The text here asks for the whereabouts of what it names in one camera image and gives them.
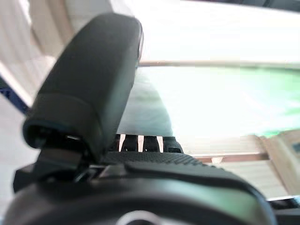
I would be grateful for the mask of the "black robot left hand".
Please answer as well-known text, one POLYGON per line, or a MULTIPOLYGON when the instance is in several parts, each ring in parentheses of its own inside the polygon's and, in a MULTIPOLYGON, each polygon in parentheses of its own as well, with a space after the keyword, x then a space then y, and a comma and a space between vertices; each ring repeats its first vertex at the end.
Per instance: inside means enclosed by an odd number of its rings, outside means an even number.
POLYGON ((252 185, 181 153, 111 152, 143 30, 102 14, 67 45, 22 127, 40 154, 15 172, 5 225, 275 225, 252 185))

